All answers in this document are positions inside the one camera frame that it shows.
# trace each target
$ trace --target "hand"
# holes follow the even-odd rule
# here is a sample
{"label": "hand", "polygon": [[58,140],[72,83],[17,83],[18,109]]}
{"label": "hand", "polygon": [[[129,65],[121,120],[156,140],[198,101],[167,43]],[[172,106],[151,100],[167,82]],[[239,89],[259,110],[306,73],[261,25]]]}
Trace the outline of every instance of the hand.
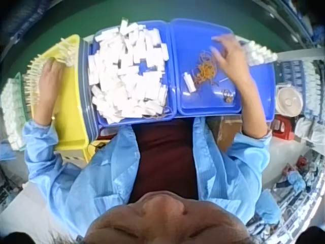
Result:
{"label": "hand", "polygon": [[50,58],[44,64],[40,82],[40,99],[34,120],[42,126],[51,124],[53,108],[62,83],[64,64]]}
{"label": "hand", "polygon": [[212,40],[220,42],[223,45],[224,57],[215,47],[211,47],[211,51],[220,67],[237,88],[243,86],[243,83],[246,81],[252,81],[246,61],[246,55],[235,36],[223,35],[220,37],[213,37]]}
{"label": "hand", "polygon": [[44,64],[40,82],[40,103],[54,106],[62,83],[64,64],[49,58]]}

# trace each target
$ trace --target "dark red shirt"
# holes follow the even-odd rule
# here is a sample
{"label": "dark red shirt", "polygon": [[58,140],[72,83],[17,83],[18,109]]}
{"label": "dark red shirt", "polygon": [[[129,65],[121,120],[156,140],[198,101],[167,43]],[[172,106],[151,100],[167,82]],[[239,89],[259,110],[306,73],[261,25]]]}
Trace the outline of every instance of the dark red shirt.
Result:
{"label": "dark red shirt", "polygon": [[198,200],[192,125],[192,119],[174,119],[133,126],[141,157],[129,203],[153,191]]}

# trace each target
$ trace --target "sleeve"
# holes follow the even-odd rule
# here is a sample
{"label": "sleeve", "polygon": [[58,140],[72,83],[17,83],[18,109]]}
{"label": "sleeve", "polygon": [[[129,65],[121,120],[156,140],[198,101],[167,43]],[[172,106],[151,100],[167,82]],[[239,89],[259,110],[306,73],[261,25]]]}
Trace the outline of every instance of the sleeve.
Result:
{"label": "sleeve", "polygon": [[44,127],[30,120],[22,133],[26,143],[28,178],[38,185],[51,210],[62,216],[70,188],[81,169],[70,163],[62,165],[61,155],[54,153],[58,136],[53,124]]}
{"label": "sleeve", "polygon": [[257,202],[262,191],[262,172],[270,161],[271,131],[262,139],[238,133],[227,155],[237,164],[250,189],[251,198]]}

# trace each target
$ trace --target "yellow tray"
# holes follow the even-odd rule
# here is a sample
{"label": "yellow tray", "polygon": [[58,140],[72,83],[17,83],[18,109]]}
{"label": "yellow tray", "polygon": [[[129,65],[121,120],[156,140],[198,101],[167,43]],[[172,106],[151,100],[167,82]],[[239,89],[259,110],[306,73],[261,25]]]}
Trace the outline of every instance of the yellow tray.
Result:
{"label": "yellow tray", "polygon": [[[62,87],[55,104],[53,115],[59,143],[56,150],[76,150],[87,148],[89,138],[83,120],[79,85],[78,85],[78,54],[80,37],[72,35],[66,40],[78,47],[75,55],[75,65],[66,67],[63,72]],[[42,57],[59,57],[59,48],[55,45],[42,54]],[[31,107],[34,117],[35,106]]]}

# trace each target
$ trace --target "yellow plastic container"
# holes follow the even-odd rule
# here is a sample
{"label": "yellow plastic container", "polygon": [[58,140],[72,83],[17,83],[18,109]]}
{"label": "yellow plastic container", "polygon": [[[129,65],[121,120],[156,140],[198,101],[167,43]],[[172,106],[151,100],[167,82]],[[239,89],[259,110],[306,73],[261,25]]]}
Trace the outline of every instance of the yellow plastic container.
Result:
{"label": "yellow plastic container", "polygon": [[[75,44],[79,50],[80,37],[78,35],[72,35],[66,40]],[[84,149],[89,144],[79,96],[78,50],[75,55],[75,65],[64,69],[62,87],[53,112],[55,118],[53,122],[59,138],[56,150]],[[59,48],[55,45],[41,56],[59,57]],[[34,117],[35,109],[35,106],[31,107],[32,117]]]}

